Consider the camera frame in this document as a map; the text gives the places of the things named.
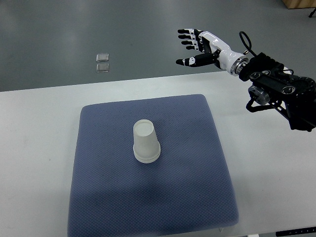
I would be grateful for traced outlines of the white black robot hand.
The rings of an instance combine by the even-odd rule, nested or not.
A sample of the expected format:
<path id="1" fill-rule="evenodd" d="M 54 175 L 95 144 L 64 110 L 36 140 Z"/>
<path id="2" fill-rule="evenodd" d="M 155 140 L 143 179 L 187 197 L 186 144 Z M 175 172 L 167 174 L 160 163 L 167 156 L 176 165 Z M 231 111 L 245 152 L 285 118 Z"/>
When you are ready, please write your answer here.
<path id="1" fill-rule="evenodd" d="M 240 74 L 248 59 L 242 53 L 231 50 L 223 40 L 208 31 L 198 29 L 180 29 L 178 38 L 187 50 L 196 50 L 201 54 L 176 60 L 176 64 L 186 67 L 202 67 L 214 64 L 233 76 Z"/>

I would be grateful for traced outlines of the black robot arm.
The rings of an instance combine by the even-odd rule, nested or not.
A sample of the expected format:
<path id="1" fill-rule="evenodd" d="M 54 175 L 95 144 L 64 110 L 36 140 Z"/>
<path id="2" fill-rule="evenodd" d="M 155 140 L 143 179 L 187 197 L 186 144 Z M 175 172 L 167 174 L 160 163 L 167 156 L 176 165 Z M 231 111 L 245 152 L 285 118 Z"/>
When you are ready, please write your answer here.
<path id="1" fill-rule="evenodd" d="M 292 130 L 311 132 L 316 127 L 316 82 L 299 77 L 264 53 L 243 62 L 236 69 L 239 79 L 251 81 L 251 113 L 275 109 L 289 122 Z"/>

